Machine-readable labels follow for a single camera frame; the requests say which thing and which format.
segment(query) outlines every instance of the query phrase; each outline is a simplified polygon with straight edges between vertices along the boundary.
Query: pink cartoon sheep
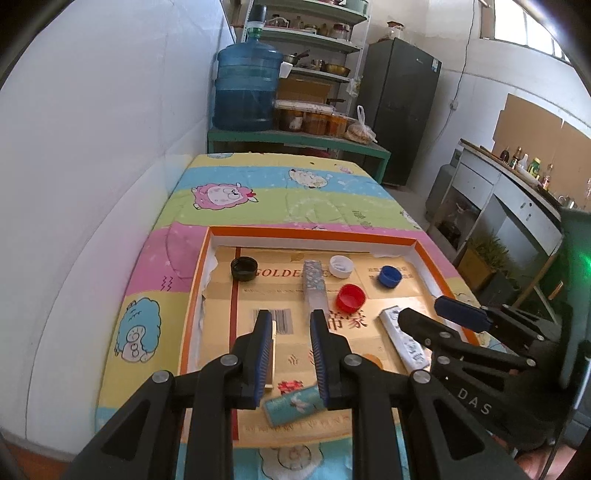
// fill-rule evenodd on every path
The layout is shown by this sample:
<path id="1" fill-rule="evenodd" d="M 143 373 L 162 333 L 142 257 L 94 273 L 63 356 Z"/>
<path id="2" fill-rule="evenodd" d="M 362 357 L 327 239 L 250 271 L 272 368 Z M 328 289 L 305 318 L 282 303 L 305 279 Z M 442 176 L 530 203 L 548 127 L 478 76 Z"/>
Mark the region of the pink cartoon sheep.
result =
<path id="1" fill-rule="evenodd" d="M 191 192 L 195 195 L 193 206 L 197 209 L 222 210 L 232 208 L 246 202 L 258 202 L 250 188 L 243 187 L 239 183 L 208 183 L 200 187 L 194 187 Z"/>

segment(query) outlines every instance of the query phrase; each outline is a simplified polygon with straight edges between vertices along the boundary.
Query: wooden floor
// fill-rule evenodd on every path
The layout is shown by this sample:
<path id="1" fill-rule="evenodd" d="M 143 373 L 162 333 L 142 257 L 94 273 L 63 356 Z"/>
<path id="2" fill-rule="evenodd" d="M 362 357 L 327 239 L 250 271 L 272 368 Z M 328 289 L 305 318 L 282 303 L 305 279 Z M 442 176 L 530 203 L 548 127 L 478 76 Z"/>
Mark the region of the wooden floor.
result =
<path id="1" fill-rule="evenodd" d="M 68 464 L 29 452 L 10 443 L 9 450 L 30 480 L 58 480 Z"/>

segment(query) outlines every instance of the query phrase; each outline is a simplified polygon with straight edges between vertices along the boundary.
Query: water bottle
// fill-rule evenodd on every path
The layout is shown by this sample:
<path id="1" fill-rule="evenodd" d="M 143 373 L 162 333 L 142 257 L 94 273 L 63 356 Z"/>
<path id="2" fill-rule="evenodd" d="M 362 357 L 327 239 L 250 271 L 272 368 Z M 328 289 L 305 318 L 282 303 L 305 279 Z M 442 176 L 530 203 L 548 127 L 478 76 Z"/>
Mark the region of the water bottle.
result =
<path id="1" fill-rule="evenodd" d="M 264 5 L 253 5 L 246 24 L 247 40 L 217 54 L 216 128 L 246 132 L 272 128 L 283 54 L 259 41 L 266 13 Z"/>

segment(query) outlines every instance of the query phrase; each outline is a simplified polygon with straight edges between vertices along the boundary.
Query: concrete floor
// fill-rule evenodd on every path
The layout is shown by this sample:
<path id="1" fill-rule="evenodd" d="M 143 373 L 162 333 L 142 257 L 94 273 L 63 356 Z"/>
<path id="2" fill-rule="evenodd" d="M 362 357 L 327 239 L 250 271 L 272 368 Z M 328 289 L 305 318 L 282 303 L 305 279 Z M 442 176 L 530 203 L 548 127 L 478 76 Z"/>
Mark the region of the concrete floor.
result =
<path id="1" fill-rule="evenodd" d="M 413 217 L 423 230 L 429 227 L 429 221 L 425 218 L 425 199 L 405 187 L 397 189 L 384 187 L 394 200 Z"/>

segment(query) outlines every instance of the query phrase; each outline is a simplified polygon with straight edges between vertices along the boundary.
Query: refrigerator door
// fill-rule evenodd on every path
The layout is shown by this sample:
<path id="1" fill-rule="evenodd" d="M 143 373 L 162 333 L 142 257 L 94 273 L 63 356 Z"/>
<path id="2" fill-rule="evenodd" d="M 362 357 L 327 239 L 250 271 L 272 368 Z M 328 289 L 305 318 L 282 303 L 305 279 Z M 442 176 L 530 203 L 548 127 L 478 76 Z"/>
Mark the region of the refrigerator door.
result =
<path id="1" fill-rule="evenodd" d="M 393 45 L 394 42 L 388 40 L 373 43 L 368 48 L 357 104 L 363 105 L 365 123 L 372 129 L 382 100 Z"/>
<path id="2" fill-rule="evenodd" d="M 405 185 L 433 104 L 441 62 L 396 39 L 378 107 L 378 142 L 392 152 L 384 183 Z"/>

